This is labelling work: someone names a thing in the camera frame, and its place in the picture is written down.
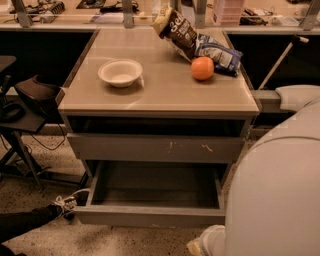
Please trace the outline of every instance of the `cable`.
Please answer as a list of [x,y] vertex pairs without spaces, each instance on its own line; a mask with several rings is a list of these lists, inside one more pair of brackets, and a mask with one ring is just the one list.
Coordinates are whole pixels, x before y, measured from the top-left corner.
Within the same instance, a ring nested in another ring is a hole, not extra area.
[[61,141],[57,146],[55,146],[54,148],[49,148],[49,147],[47,147],[47,146],[44,145],[41,141],[39,141],[37,138],[35,138],[34,135],[31,134],[31,133],[30,133],[30,136],[31,136],[35,141],[37,141],[42,147],[44,147],[45,149],[54,151],[54,150],[56,150],[57,148],[59,148],[59,147],[65,142],[65,140],[66,140],[66,136],[65,136],[65,134],[64,134],[64,132],[63,132],[63,129],[62,129],[61,125],[60,125],[60,124],[57,124],[57,125],[58,125],[59,128],[60,128],[60,131],[61,131],[61,134],[62,134],[62,136],[63,136],[63,139],[62,139],[62,141]]
[[4,140],[2,138],[2,135],[0,134],[0,138],[1,138],[1,141],[2,141],[2,145],[4,146],[4,148],[8,151],[8,147],[6,146],[6,144],[4,143]]
[[257,121],[258,116],[259,116],[259,115],[256,115],[256,116],[252,119],[251,124],[250,124],[249,127],[248,127],[247,133],[246,133],[246,135],[245,135],[245,140],[246,140],[246,141],[250,141],[251,131],[252,131],[252,129],[253,129],[256,121]]
[[5,20],[3,23],[8,23],[8,22],[11,22],[11,21],[17,22],[17,19],[16,19],[16,18],[13,18],[13,19],[11,19],[11,20]]
[[266,16],[273,16],[276,14],[276,8],[274,6],[270,7],[270,11],[267,9],[262,9]]

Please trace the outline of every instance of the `desk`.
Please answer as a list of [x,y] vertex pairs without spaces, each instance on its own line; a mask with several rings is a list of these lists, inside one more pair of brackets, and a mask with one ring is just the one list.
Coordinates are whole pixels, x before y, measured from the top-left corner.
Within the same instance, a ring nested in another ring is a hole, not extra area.
[[[223,44],[220,29],[201,30]],[[108,58],[141,63],[126,89],[103,85]],[[223,223],[224,179],[257,104],[242,74],[197,82],[153,28],[101,29],[59,105],[68,140],[93,178],[83,223],[207,226]]]
[[[54,20],[54,24],[60,24],[60,25],[70,25],[77,27],[79,24],[88,24],[90,23],[91,18],[99,11],[99,9],[77,9],[78,4],[80,3],[80,0],[68,0],[63,1],[65,4],[66,10],[59,15]],[[134,23],[136,25],[151,25],[152,24],[152,0],[139,0],[139,10],[141,12],[145,12],[147,15],[146,19],[141,19],[139,15],[134,15]],[[25,5],[32,5],[36,6],[38,4],[37,0],[25,0]],[[108,0],[106,1],[105,5],[112,5],[116,3],[114,0]],[[246,0],[245,6],[249,8],[259,8],[259,9],[266,9],[266,10],[272,10],[272,8],[275,8],[275,15],[283,15],[288,17],[293,16],[303,16],[305,15],[306,9],[308,8],[309,4],[302,2],[299,4],[290,4],[287,0],[267,0],[267,1],[257,1],[257,0]],[[206,17],[205,17],[205,23],[207,26],[213,26],[212,22],[212,9],[206,8]],[[266,16],[265,19],[271,21],[271,19],[274,16]],[[8,22],[8,20],[12,20],[13,15],[3,15],[0,16],[0,22]],[[103,24],[91,24],[92,27],[96,26],[103,26]]]

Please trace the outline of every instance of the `speckled floor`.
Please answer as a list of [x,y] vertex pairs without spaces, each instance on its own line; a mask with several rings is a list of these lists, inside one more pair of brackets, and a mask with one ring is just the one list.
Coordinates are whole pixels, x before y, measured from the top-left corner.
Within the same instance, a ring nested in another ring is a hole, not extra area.
[[[62,141],[61,136],[37,136],[47,147],[54,148]],[[32,149],[32,155],[42,167],[51,167],[53,172],[81,175],[84,170],[67,141],[57,150],[44,149],[34,138],[23,136],[23,141]],[[5,152],[0,145],[0,156]],[[0,213],[29,211],[47,205],[56,196],[67,196],[75,185],[44,182],[46,187],[39,192],[32,179],[5,175],[0,181]],[[159,229],[84,225],[75,217],[64,218],[30,231],[4,243],[15,253],[28,256],[99,256],[99,255],[190,255],[187,243],[199,237],[203,229]]]

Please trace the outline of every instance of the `drawer front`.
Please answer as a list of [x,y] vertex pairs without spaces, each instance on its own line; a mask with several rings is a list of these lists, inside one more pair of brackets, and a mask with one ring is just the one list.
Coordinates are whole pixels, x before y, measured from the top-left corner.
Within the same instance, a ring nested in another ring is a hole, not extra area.
[[166,135],[68,134],[79,159],[232,163],[243,138]]
[[207,227],[224,224],[212,164],[100,161],[84,224]]

